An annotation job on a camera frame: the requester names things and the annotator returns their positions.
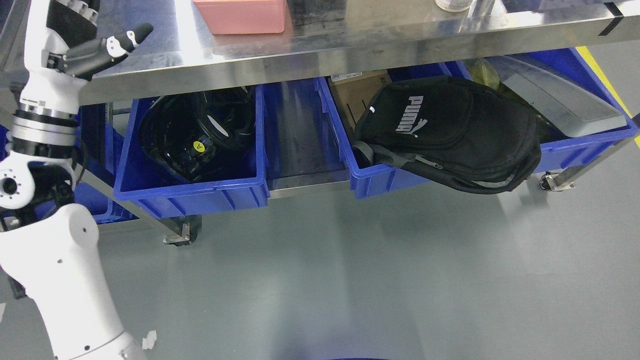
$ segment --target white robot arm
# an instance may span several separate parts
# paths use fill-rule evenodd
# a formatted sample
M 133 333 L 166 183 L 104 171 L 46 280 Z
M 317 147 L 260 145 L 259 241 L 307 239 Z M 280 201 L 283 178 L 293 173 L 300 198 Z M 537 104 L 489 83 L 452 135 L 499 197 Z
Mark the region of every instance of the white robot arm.
M 99 0 L 31 0 L 24 63 L 29 81 L 14 114 L 13 149 L 0 163 L 0 266 L 44 320 L 55 359 L 142 360 L 116 312 L 98 255 L 98 227 L 74 204 L 71 154 L 78 95 L 92 76 L 124 60 L 150 24 L 96 39 Z M 36 216 L 53 202 L 55 212 Z

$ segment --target black helmet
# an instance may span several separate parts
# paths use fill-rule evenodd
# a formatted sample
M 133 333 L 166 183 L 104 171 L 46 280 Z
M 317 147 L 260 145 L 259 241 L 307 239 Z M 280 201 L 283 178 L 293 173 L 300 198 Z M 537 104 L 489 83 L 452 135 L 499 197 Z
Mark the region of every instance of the black helmet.
M 231 179 L 255 145 L 253 95 L 253 88 L 241 87 L 160 97 L 138 140 L 180 182 Z

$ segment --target gray floor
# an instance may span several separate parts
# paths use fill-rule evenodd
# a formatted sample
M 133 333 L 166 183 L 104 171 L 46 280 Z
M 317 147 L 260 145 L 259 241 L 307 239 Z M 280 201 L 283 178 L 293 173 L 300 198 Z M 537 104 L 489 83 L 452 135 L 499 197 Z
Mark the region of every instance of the gray floor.
M 638 49 L 592 48 L 634 112 Z M 125 326 L 158 332 L 153 360 L 639 359 L 639 159 L 633 143 L 563 193 L 272 200 L 206 217 L 189 247 L 136 231 L 100 251 Z M 50 358 L 32 301 L 0 281 L 0 302 L 0 359 Z

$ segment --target yellow floor line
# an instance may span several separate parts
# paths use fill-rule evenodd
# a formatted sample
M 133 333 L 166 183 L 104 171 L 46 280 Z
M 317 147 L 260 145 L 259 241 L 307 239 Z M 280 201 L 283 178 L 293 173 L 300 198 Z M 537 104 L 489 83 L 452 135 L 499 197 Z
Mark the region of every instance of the yellow floor line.
M 625 110 L 627 115 L 629 115 L 629 117 L 633 117 L 627 105 L 625 105 L 624 101 L 622 101 L 622 99 L 620 98 L 620 95 L 618 95 L 618 92 L 613 87 L 613 85 L 611 85 L 611 82 L 609 81 L 609 79 L 607 79 L 607 76 L 604 74 L 604 71 L 602 71 L 602 68 L 600 68 L 600 66 L 598 65 L 598 62 L 593 58 L 591 51 L 589 51 L 589 49 L 587 49 L 586 46 L 576 47 L 575 49 L 578 50 L 578 53 L 582 56 L 584 61 L 587 62 L 589 67 L 591 67 L 591 70 L 593 70 L 593 72 L 595 72 L 598 78 L 600 78 L 600 81 L 602 81 L 604 86 L 611 93 L 611 95 L 613 95 L 613 97 L 616 99 L 618 104 L 620 104 L 622 109 Z M 635 140 L 638 147 L 640 147 L 640 136 L 637 136 Z

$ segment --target backpack zipper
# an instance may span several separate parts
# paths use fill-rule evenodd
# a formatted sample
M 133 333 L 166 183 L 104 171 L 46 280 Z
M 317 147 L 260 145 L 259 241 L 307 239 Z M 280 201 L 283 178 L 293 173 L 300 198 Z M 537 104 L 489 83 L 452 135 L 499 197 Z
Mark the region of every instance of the backpack zipper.
M 434 163 L 433 161 L 429 161 L 429 160 L 427 160 L 427 159 L 423 158 L 422 156 L 419 156 L 419 155 L 418 155 L 418 156 L 416 156 L 416 157 L 415 157 L 415 159 L 416 159 L 417 161 L 421 162 L 421 163 L 424 163 L 424 164 L 429 165 L 430 167 L 435 167 L 435 168 L 437 168 L 438 170 L 442 170 L 442 169 L 443 169 L 443 167 L 442 167 L 440 164 L 438 164 L 438 163 Z

